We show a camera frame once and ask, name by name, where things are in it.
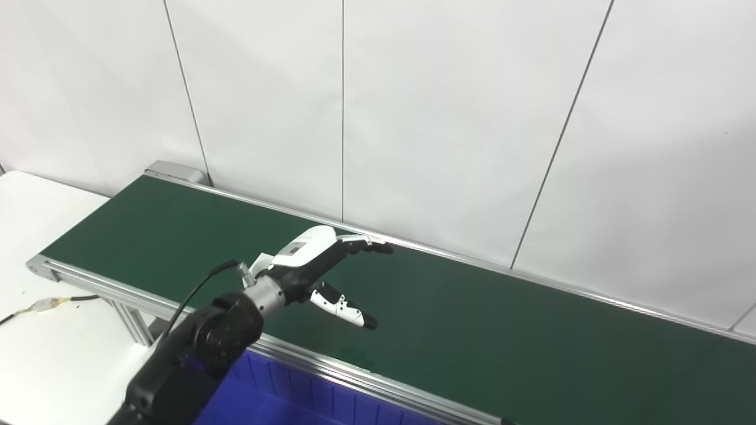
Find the blue plastic crate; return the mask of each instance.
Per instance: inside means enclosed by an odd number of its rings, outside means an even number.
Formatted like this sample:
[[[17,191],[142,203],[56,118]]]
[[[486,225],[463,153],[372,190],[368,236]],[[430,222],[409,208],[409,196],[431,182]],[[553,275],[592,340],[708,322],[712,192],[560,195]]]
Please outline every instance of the blue plastic crate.
[[[246,352],[194,425],[441,425],[391,403]]]

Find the wire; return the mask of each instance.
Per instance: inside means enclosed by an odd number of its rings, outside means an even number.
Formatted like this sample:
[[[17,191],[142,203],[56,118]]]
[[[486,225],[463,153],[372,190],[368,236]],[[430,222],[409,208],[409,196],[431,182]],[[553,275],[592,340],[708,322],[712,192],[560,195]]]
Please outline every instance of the wire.
[[[227,262],[224,262],[224,263],[222,263],[222,264],[217,265],[216,267],[214,267],[214,269],[211,270],[210,273],[208,273],[207,276],[205,276],[205,278],[200,283],[198,283],[197,286],[194,287],[194,289],[191,290],[191,292],[189,292],[189,295],[184,300],[184,302],[182,302],[178,306],[178,308],[176,309],[176,311],[173,313],[173,316],[171,317],[171,320],[168,322],[168,327],[166,328],[165,331],[163,331],[163,337],[160,338],[159,344],[162,344],[163,341],[166,340],[166,336],[168,336],[168,334],[171,332],[171,328],[173,328],[173,325],[178,320],[178,316],[180,316],[181,312],[183,312],[184,309],[186,309],[187,304],[189,304],[189,301],[191,301],[192,297],[194,297],[194,294],[196,294],[197,291],[200,290],[200,288],[202,288],[202,286],[207,281],[210,280],[210,278],[212,278],[213,276],[217,275],[221,271],[227,270],[227,269],[232,268],[232,267],[236,267],[239,264],[241,264],[241,263],[238,262],[237,260],[231,259],[231,260],[228,260]]]
[[[99,295],[85,295],[85,296],[69,296],[68,298],[43,298],[38,299],[32,304],[31,306],[21,309],[15,313],[9,314],[6,318],[2,319],[0,321],[0,324],[4,324],[8,321],[10,321],[12,318],[20,315],[21,313],[26,312],[43,312],[45,310],[54,309],[55,307],[58,307],[60,304],[63,304],[64,302],[69,301],[89,301],[90,299],[97,299],[100,298]]]
[[[71,301],[89,301],[90,299],[100,298],[99,295],[72,296]]]
[[[12,318],[16,317],[17,313],[11,313],[6,318],[0,320],[0,324],[4,324],[6,321],[11,320]]]

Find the white wall panel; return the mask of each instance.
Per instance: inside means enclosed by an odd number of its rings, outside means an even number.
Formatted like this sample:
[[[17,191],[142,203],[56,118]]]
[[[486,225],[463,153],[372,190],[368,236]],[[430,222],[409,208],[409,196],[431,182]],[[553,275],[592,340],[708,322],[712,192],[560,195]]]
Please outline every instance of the white wall panel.
[[[341,1],[169,0],[219,188],[341,216]]]
[[[108,193],[127,185],[154,160],[204,169],[161,2],[24,0],[19,4],[33,28],[24,43],[39,44],[37,60],[48,64],[47,78],[57,81],[67,108],[47,109],[50,114],[29,107],[17,111],[26,122],[15,133],[26,133],[25,147],[5,154],[11,158],[6,162],[16,163],[17,157],[27,154],[38,157],[35,161],[45,158],[51,166],[42,174],[54,178],[65,163],[90,169],[94,160]],[[21,97],[34,90],[23,76],[16,75],[7,84]],[[8,103],[11,109],[16,106]],[[81,142],[60,144],[59,136],[50,139],[57,133],[45,137],[28,128],[49,120],[78,128],[89,153],[81,152]],[[53,143],[65,158],[61,164],[53,165],[61,158],[45,149]],[[13,168],[35,172],[26,166]]]
[[[345,221],[509,265],[608,0],[345,2]]]
[[[55,72],[17,0],[0,2],[0,161],[108,192]]]
[[[754,22],[616,3],[515,268],[721,327],[756,301]]]

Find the robotic hand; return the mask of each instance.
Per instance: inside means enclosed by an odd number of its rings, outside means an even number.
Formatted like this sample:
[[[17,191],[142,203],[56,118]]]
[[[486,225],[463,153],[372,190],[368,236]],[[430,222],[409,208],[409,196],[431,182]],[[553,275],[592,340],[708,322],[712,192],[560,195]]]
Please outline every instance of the robotic hand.
[[[376,319],[320,278],[347,254],[391,253],[383,240],[359,234],[336,236],[330,226],[308,229],[276,256],[260,254],[248,268],[238,264],[244,290],[226,293],[198,309],[157,343],[137,372],[109,425],[189,425],[199,416],[247,346],[260,338],[265,318],[294,301],[316,306],[358,326]]]

